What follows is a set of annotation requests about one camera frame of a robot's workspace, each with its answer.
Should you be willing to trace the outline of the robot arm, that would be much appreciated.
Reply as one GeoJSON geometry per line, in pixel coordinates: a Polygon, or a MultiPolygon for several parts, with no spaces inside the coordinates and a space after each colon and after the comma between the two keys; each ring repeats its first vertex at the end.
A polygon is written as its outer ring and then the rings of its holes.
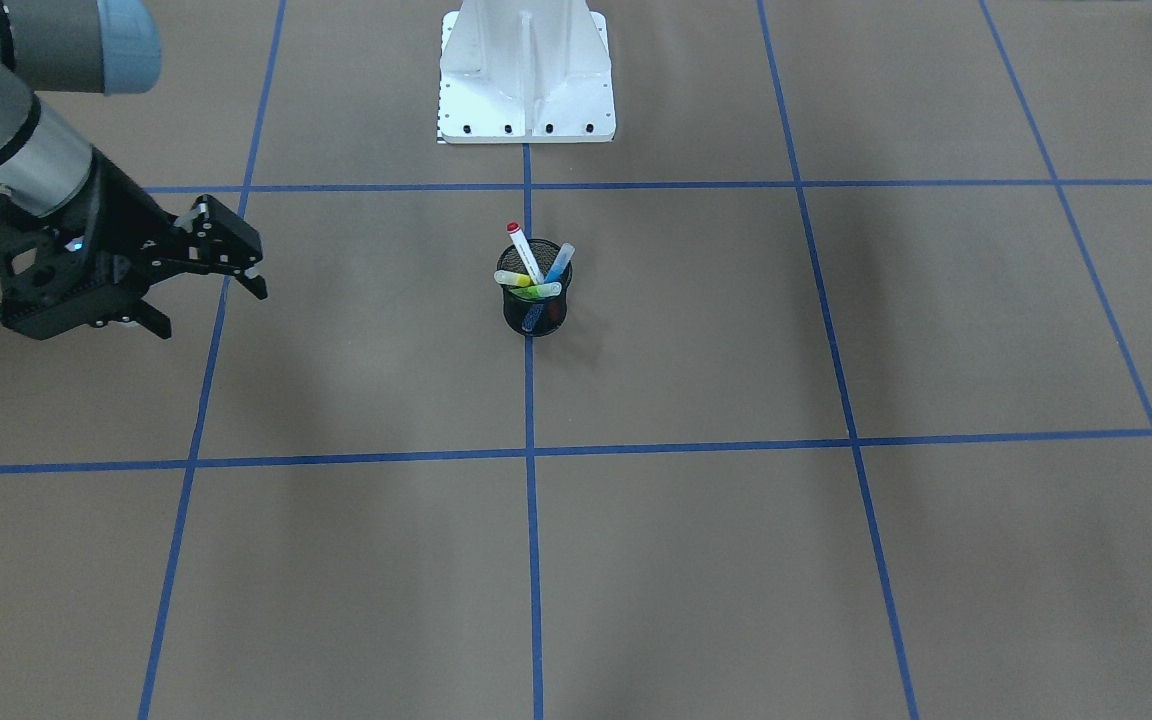
{"type": "Polygon", "coordinates": [[[227,275],[257,300],[262,238],[200,195],[160,209],[41,92],[145,94],[162,68],[142,1],[0,1],[0,325],[50,340],[81,325],[172,336],[146,295],[170,278],[227,275]]]}

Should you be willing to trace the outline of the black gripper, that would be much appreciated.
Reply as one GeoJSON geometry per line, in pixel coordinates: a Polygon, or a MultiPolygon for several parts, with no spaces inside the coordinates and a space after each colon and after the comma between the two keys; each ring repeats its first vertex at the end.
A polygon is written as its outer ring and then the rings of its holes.
{"type": "Polygon", "coordinates": [[[152,287],[219,274],[268,300],[262,258],[259,232],[215,196],[173,215],[101,152],[77,195],[50,215],[29,214],[0,190],[0,323],[32,340],[108,323],[169,340],[172,319],[145,300],[152,287]]]}

